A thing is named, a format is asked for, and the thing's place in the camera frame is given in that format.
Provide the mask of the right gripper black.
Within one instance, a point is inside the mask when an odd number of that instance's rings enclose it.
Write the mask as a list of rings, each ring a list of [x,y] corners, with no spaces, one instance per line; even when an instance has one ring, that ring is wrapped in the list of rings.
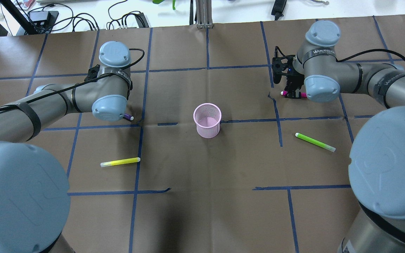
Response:
[[[286,98],[288,99],[301,99],[301,88],[304,85],[304,76],[294,68],[295,55],[281,56],[277,54],[272,58],[272,77],[273,83],[278,84],[281,82],[283,76],[286,77]]]

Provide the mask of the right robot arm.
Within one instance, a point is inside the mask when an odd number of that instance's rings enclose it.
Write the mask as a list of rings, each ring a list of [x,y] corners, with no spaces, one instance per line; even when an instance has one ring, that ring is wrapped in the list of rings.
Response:
[[[294,54],[275,46],[273,82],[280,95],[327,103],[357,99],[370,116],[349,153],[349,184],[360,207],[339,253],[405,253],[405,58],[373,48],[345,59],[336,55],[342,32],[329,20],[315,21]]]

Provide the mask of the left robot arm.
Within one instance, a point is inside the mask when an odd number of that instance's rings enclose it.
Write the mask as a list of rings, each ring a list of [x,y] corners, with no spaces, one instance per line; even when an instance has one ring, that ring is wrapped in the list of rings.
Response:
[[[133,88],[131,49],[104,43],[100,65],[84,82],[39,86],[32,95],[0,107],[0,253],[50,252],[69,217],[69,180],[50,152],[29,144],[71,113],[121,120]]]

